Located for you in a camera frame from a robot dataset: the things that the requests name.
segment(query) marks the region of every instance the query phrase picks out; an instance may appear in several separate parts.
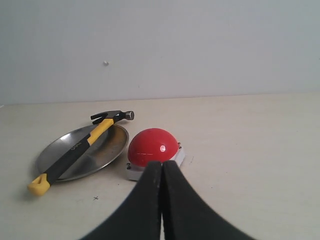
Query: yellow handle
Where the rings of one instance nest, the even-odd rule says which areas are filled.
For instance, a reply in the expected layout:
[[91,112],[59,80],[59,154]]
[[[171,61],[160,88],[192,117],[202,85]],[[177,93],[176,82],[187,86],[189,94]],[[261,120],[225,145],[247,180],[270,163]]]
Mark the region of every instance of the yellow handle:
[[50,183],[47,181],[47,174],[43,173],[33,180],[28,185],[28,190],[36,196],[44,195],[50,188]]
[[108,128],[114,124],[114,120],[111,118],[104,119],[95,129],[90,132],[90,137],[87,139],[90,146],[103,134]]

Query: white button base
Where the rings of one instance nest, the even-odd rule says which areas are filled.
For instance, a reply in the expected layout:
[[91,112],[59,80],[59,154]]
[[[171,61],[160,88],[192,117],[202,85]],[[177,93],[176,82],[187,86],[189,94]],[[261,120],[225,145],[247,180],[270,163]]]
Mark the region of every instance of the white button base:
[[[184,148],[181,146],[178,150],[178,152],[169,160],[176,161],[176,164],[180,167],[182,162],[184,161],[186,157],[186,153]],[[142,173],[145,170],[145,167],[134,165],[130,162],[126,164],[126,175],[129,180],[138,181],[141,177]]]

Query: hammer head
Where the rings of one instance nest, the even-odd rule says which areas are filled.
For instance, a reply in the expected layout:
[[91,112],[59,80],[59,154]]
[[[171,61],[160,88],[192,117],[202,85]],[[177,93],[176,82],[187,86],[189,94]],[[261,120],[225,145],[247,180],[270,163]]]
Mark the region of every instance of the hammer head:
[[134,111],[123,112],[120,110],[105,111],[105,112],[101,112],[101,113],[92,115],[90,118],[91,118],[91,120],[97,119],[97,120],[93,121],[92,124],[99,124],[104,119],[113,119],[113,121],[116,123],[122,119],[133,120],[135,118],[135,113],[134,113]]

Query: red button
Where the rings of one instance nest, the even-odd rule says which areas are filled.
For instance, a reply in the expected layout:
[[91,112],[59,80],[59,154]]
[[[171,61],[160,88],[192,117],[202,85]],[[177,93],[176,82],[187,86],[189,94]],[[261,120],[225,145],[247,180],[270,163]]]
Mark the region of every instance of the red button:
[[149,128],[139,132],[128,148],[129,161],[139,167],[145,167],[150,161],[165,162],[179,150],[176,138],[166,130]]

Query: hammer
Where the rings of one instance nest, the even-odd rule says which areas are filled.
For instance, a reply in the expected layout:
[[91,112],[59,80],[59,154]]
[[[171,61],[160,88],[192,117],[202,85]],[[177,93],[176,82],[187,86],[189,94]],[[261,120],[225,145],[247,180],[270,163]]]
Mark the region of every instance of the hammer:
[[95,143],[95,141],[110,128],[114,123],[122,120],[133,120],[135,114],[133,111],[122,112],[105,111],[92,115],[91,120],[96,119],[92,123],[98,124],[88,135],[82,138],[77,144],[70,148],[62,157],[60,157],[52,166],[50,166],[44,173],[40,174],[28,186],[28,190],[36,196],[44,195],[50,186],[80,158],[85,151]]

